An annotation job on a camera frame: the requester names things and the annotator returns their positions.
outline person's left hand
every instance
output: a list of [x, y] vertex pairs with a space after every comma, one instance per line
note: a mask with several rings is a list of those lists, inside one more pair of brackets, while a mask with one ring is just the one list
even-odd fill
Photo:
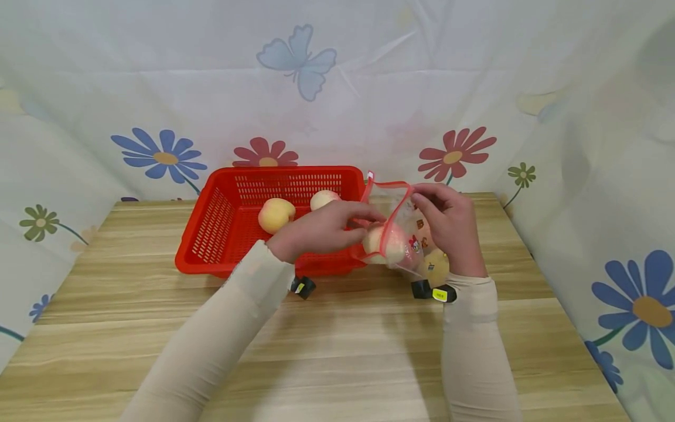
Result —
[[386, 220], [372, 205], [351, 202], [331, 201], [323, 207], [303, 215], [286, 224], [270, 240], [267, 247], [280, 261], [295, 263], [303, 253], [332, 253], [345, 249], [363, 240], [366, 230], [354, 227], [351, 219], [367, 221]]

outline white backdrop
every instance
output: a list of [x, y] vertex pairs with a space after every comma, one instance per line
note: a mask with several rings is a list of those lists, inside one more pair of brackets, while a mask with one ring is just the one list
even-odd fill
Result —
[[[665, 420], [654, 404], [671, 401], [654, 391], [675, 392], [664, 349], [621, 339], [644, 322], [634, 336], [644, 326], [670, 356], [668, 297], [629, 297], [641, 311], [623, 309], [637, 319], [614, 332], [598, 319], [626, 304], [593, 282], [614, 286], [607, 262], [645, 271], [653, 250], [673, 253], [675, 53], [668, 27], [659, 35], [673, 8], [0, 3], [0, 364], [82, 250], [72, 243], [120, 198], [193, 199], [230, 165], [355, 165], [496, 191], [631, 416]], [[640, 362], [656, 375], [638, 375]]]

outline wrist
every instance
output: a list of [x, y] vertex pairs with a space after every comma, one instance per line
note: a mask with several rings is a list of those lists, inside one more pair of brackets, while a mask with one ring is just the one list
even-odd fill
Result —
[[474, 251], [465, 250], [463, 252], [455, 254], [446, 253], [448, 255], [450, 272], [456, 275], [463, 275], [464, 277], [487, 277], [487, 268], [485, 267], [485, 260], [483, 260], [480, 248]]
[[289, 264], [295, 264], [295, 261], [303, 254], [298, 242], [286, 230], [272, 236], [267, 241], [267, 248], [277, 259]]

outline hand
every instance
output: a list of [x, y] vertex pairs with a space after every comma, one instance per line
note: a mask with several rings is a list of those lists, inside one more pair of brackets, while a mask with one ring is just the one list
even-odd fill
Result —
[[421, 183], [413, 188], [412, 202], [427, 218], [434, 243], [448, 256], [450, 271], [487, 277], [471, 198], [444, 184]]
[[[385, 221], [372, 205], [331, 201], [323, 207], [286, 224], [270, 240], [267, 247], [279, 260], [295, 263], [303, 253], [331, 253], [361, 242], [366, 230], [352, 223], [353, 218]], [[347, 226], [355, 227], [345, 230]]]

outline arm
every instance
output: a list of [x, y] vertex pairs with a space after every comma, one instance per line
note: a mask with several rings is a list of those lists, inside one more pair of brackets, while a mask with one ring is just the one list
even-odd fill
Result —
[[418, 184], [413, 202], [448, 256], [443, 306], [443, 389], [453, 422], [522, 421], [518, 391], [497, 326], [497, 289], [487, 275], [473, 202], [442, 184]]
[[454, 422], [522, 421], [518, 391], [497, 326], [497, 289], [451, 273], [457, 299], [443, 306], [443, 390]]
[[259, 240], [223, 285], [169, 341], [121, 422], [196, 422], [288, 293], [303, 253], [330, 253], [363, 240], [352, 218], [384, 221], [370, 205], [333, 201]]
[[232, 276], [169, 341], [123, 422], [195, 422], [286, 297], [295, 276], [259, 240]]

